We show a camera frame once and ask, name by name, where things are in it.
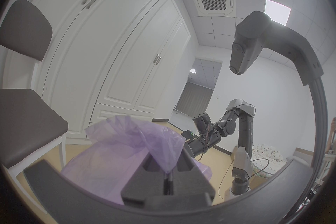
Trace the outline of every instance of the ceiling light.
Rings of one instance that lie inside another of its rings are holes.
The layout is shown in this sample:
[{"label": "ceiling light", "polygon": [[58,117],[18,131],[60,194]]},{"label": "ceiling light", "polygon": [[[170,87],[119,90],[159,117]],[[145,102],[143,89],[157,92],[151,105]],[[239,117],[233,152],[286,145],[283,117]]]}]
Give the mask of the ceiling light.
[{"label": "ceiling light", "polygon": [[264,13],[270,16],[271,20],[286,25],[291,9],[280,3],[266,0]]}]

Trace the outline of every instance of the chair seat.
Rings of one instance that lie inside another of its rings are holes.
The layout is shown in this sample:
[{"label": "chair seat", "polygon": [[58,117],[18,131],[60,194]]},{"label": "chair seat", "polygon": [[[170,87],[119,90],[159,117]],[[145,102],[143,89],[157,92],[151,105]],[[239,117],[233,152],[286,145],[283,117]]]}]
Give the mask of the chair seat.
[{"label": "chair seat", "polygon": [[35,91],[0,89],[0,160],[7,169],[67,130]]}]

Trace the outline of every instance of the chair backrest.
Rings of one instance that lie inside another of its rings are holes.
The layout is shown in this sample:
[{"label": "chair backrest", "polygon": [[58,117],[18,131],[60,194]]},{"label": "chair backrest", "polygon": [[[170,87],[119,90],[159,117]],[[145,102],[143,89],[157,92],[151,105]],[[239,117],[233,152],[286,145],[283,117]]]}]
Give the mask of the chair backrest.
[{"label": "chair backrest", "polygon": [[42,61],[53,29],[42,12],[27,0],[15,1],[0,27],[0,45]]}]

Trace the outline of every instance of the plastic bag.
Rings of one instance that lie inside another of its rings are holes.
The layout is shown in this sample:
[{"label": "plastic bag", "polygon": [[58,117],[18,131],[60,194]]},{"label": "plastic bag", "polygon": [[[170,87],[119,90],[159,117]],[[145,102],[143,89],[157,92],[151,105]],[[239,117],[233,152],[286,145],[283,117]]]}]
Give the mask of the plastic bag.
[{"label": "plastic bag", "polygon": [[[168,127],[130,116],[108,118],[85,131],[93,145],[61,173],[87,191],[121,205],[120,192],[146,155],[150,153],[168,173],[176,166],[186,140]],[[195,162],[209,180],[211,169]]]}]

